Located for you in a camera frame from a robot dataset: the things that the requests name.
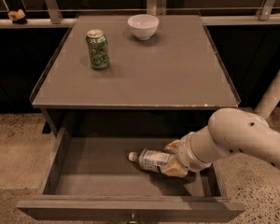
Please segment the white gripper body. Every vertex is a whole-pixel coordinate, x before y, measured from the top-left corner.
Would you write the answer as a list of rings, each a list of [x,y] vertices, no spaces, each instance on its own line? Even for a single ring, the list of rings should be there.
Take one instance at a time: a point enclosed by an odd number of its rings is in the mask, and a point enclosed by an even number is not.
[[[200,161],[194,154],[191,148],[191,137],[194,132],[190,132],[183,136],[177,145],[176,158],[190,172],[198,173],[201,170],[207,169],[211,163]]]

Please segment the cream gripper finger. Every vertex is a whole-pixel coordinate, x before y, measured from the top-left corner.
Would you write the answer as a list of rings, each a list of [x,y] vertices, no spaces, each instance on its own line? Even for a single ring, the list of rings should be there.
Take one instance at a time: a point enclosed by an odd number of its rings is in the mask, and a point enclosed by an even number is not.
[[[163,151],[167,152],[167,153],[176,154],[177,149],[178,149],[178,145],[179,145],[179,141],[178,140],[174,140],[170,144],[166,145],[164,147]]]
[[[188,169],[177,160],[170,160],[166,165],[162,166],[161,172],[170,177],[184,178],[188,174]]]

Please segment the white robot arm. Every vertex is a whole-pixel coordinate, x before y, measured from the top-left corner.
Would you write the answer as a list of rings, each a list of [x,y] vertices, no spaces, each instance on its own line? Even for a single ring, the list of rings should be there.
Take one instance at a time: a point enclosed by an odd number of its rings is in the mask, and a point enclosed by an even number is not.
[[[165,150],[173,155],[161,169],[168,176],[183,178],[236,153],[266,161],[280,170],[280,133],[264,118],[235,108],[219,109],[204,128],[175,140]]]

